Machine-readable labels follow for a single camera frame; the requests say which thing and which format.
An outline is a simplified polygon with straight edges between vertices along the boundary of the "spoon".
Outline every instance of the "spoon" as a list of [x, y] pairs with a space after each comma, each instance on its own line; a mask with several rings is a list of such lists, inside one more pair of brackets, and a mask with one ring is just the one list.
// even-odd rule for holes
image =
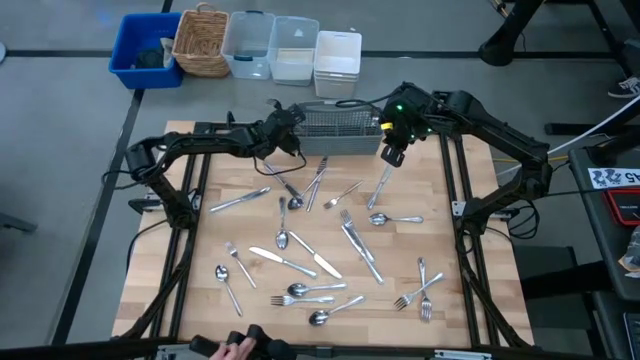
[[303, 297], [306, 293], [308, 293], [311, 290], [337, 290], [337, 289], [346, 289], [346, 288], [347, 288], [346, 283], [318, 285], [318, 286], [307, 286], [305, 284], [295, 283], [295, 284], [291, 284], [287, 288], [287, 292], [289, 293], [289, 295], [294, 297]]
[[284, 196], [280, 196], [280, 199], [278, 199], [278, 201], [280, 202], [280, 231], [278, 231], [278, 233], [276, 234], [276, 245], [280, 250], [286, 249], [287, 244], [289, 244], [289, 235], [284, 229], [284, 214], [286, 212], [284, 202], [286, 200], [287, 199], [285, 199]]
[[404, 221], [404, 222], [413, 222], [417, 224], [422, 224], [424, 219], [422, 216], [413, 216], [413, 217], [403, 217], [403, 218], [390, 218], [383, 213], [377, 213], [369, 216], [369, 222], [375, 226], [382, 226], [387, 221]]
[[224, 265], [216, 266], [216, 279], [218, 279], [218, 281], [220, 282], [223, 282], [227, 286], [227, 292], [231, 297], [231, 301], [233, 302], [233, 307], [236, 308], [236, 312], [238, 313], [238, 316], [242, 317], [242, 310], [240, 309], [240, 304], [238, 304], [238, 300], [236, 300], [236, 297], [233, 295], [233, 291], [231, 291], [231, 287], [229, 286], [229, 282], [228, 282], [229, 271]]
[[353, 306], [356, 304], [361, 304], [364, 302], [364, 296], [360, 295], [357, 298], [349, 301], [346, 304], [340, 305], [335, 309], [331, 309], [329, 311], [326, 310], [318, 310], [316, 312], [314, 312], [313, 314], [311, 314], [311, 316], [309, 317], [309, 324], [313, 325], [313, 326], [320, 326], [320, 325], [324, 325], [327, 320], [329, 319], [329, 315], [333, 314], [336, 311], [340, 311], [342, 309], [346, 309], [349, 306]]
[[292, 197], [287, 203], [287, 209], [289, 210], [300, 209], [304, 205], [304, 195], [307, 193], [307, 191], [309, 191], [309, 189], [311, 189], [311, 187], [313, 187], [315, 183], [320, 181], [322, 174], [324, 174], [326, 170], [327, 170], [326, 168], [323, 169], [318, 175], [316, 175], [315, 178], [313, 178], [313, 180], [311, 180], [311, 184], [309, 184], [309, 186], [307, 186], [307, 188], [304, 189], [302, 194], [300, 194], [300, 197]]

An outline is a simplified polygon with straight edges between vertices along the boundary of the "finger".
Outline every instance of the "finger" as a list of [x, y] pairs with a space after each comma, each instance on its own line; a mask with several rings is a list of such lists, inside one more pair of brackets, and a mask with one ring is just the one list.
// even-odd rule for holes
[[238, 357], [238, 345], [233, 343], [229, 345], [227, 355], [224, 356], [224, 360], [236, 360]]
[[213, 356], [211, 356], [209, 360], [223, 360], [224, 354], [226, 353], [227, 353], [227, 344], [220, 343], [220, 347], [215, 353], [213, 353]]
[[256, 346], [256, 339], [246, 338], [242, 341], [239, 347], [238, 360], [245, 360], [249, 357], [251, 350]]

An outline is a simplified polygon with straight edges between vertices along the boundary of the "sticker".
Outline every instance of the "sticker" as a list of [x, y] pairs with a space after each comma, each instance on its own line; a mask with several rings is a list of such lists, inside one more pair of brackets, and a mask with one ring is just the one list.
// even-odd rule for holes
[[594, 189], [620, 186], [640, 186], [640, 169], [589, 168]]

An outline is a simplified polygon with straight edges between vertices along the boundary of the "blue plastic crate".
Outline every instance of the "blue plastic crate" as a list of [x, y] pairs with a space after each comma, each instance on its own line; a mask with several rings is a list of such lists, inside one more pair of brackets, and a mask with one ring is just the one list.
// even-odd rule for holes
[[178, 87], [184, 71], [175, 59], [168, 68], [132, 69], [136, 56], [143, 50], [160, 47], [160, 38], [174, 38], [180, 13], [130, 14], [120, 23], [113, 47], [109, 71], [118, 75], [128, 89]]

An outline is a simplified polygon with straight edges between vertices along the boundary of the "wooden table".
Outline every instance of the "wooden table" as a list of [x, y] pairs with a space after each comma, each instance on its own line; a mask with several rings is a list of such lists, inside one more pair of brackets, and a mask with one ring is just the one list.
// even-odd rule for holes
[[[194, 122], [171, 121], [167, 131], [192, 131]], [[489, 147], [472, 137], [464, 140], [469, 174], [476, 196], [493, 191], [497, 184]], [[452, 161], [455, 149], [451, 144]], [[276, 152], [270, 162], [280, 168], [298, 161]], [[304, 189], [315, 175], [319, 157], [308, 159], [306, 168], [287, 174], [298, 189]], [[167, 178], [180, 186], [186, 157], [180, 158], [167, 171]], [[244, 333], [249, 324], [261, 325], [273, 338], [282, 338], [298, 345], [400, 346], [400, 347], [469, 347], [469, 335], [461, 290], [461, 280], [454, 249], [451, 214], [442, 155], [437, 137], [410, 146], [403, 166], [395, 169], [374, 211], [366, 208], [375, 190], [385, 163], [379, 156], [330, 157], [316, 203], [310, 213], [304, 210], [287, 214], [287, 227], [300, 235], [344, 276], [346, 291], [334, 291], [336, 305], [357, 295], [366, 302], [336, 313], [322, 327], [311, 327], [309, 315], [324, 305], [269, 305], [272, 295], [284, 295], [288, 285], [303, 282], [308, 285], [335, 283], [311, 255], [293, 239], [286, 250], [275, 246], [275, 234], [280, 226], [278, 197], [286, 192], [275, 179], [262, 176], [253, 169], [250, 159], [230, 155], [213, 155], [208, 186], [203, 200], [195, 253], [189, 278], [179, 338], [190, 340], [200, 334], [213, 340], [226, 339], [232, 330]], [[194, 176], [199, 174], [196, 166]], [[322, 204], [353, 183], [364, 179], [357, 191], [345, 197], [333, 209]], [[462, 194], [458, 181], [458, 194]], [[266, 196], [210, 215], [207, 209], [216, 203], [239, 197], [250, 191], [271, 186]], [[376, 266], [385, 279], [378, 285], [367, 266], [340, 229], [339, 212], [346, 208], [354, 218], [359, 233], [376, 257]], [[368, 216], [383, 212], [389, 216], [421, 215], [423, 224], [388, 223], [382, 227], [369, 224]], [[161, 211], [143, 216], [140, 228], [162, 220]], [[492, 221], [490, 226], [507, 231], [506, 226]], [[142, 235], [135, 247], [131, 267], [124, 285], [113, 334], [131, 327], [156, 295], [169, 242], [170, 228], [162, 225]], [[257, 283], [252, 289], [239, 267], [225, 250], [231, 241], [248, 266]], [[500, 235], [487, 232], [482, 237], [487, 273], [493, 299], [518, 334], [533, 343], [518, 271], [511, 244]], [[318, 272], [317, 280], [248, 251], [260, 246]], [[419, 287], [417, 258], [427, 263], [427, 277], [443, 272], [446, 280], [429, 289], [433, 302], [433, 319], [424, 324], [418, 319], [418, 304], [401, 312], [394, 311], [393, 302], [402, 294]], [[238, 317], [223, 285], [215, 278], [215, 267], [224, 264], [230, 271], [230, 284], [244, 311]], [[173, 309], [167, 303], [162, 333], [166, 334]], [[476, 312], [481, 338], [488, 343], [482, 306], [476, 299]]]

